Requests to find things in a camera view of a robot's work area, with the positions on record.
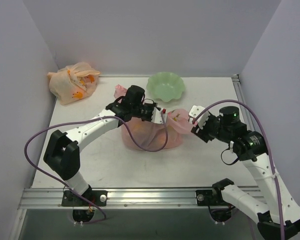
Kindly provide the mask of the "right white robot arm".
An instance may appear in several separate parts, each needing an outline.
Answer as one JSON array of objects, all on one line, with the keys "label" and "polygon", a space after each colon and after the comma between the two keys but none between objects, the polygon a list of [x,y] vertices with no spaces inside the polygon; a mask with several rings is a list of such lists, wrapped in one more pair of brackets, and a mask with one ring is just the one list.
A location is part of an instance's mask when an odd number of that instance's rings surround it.
[{"label": "right white robot arm", "polygon": [[266,240],[288,240],[300,232],[300,206],[294,201],[270,159],[264,136],[248,129],[240,120],[236,106],[226,106],[215,116],[202,106],[192,106],[189,117],[195,119],[191,132],[204,142],[217,139],[228,145],[237,161],[252,175],[265,202],[238,188],[226,178],[212,185],[214,203],[228,203],[257,224]]}]

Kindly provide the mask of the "green leaf-shaped plate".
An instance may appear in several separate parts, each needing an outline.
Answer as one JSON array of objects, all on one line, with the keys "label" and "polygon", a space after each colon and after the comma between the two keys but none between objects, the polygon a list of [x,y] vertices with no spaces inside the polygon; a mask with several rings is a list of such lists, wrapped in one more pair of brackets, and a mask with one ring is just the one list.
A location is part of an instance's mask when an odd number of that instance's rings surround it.
[{"label": "green leaf-shaped plate", "polygon": [[183,79],[172,72],[158,72],[148,79],[147,91],[154,99],[169,102],[180,99],[186,87]]}]

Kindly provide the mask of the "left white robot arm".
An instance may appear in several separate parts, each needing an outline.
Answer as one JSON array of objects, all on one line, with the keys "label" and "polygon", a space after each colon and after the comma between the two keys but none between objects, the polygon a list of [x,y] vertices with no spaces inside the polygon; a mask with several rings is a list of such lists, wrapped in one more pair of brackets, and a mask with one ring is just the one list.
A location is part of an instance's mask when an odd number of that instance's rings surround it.
[{"label": "left white robot arm", "polygon": [[73,200],[78,205],[87,205],[92,199],[91,186],[79,171],[81,151],[106,132],[120,127],[132,118],[152,123],[161,122],[161,109],[155,102],[145,103],[144,96],[143,88],[132,85],[124,96],[107,105],[88,123],[66,132],[56,130],[51,134],[43,160],[75,191]]}]

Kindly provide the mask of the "pink plastic bag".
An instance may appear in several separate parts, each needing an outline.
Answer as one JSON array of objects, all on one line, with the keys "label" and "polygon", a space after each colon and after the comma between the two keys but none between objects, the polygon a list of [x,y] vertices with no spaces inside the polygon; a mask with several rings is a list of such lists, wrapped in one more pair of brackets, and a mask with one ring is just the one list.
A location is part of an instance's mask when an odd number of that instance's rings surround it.
[{"label": "pink plastic bag", "polygon": [[168,112],[166,129],[162,124],[134,117],[126,123],[129,128],[121,127],[122,141],[126,147],[138,151],[176,148],[183,143],[183,136],[191,133],[188,113],[181,108]]}]

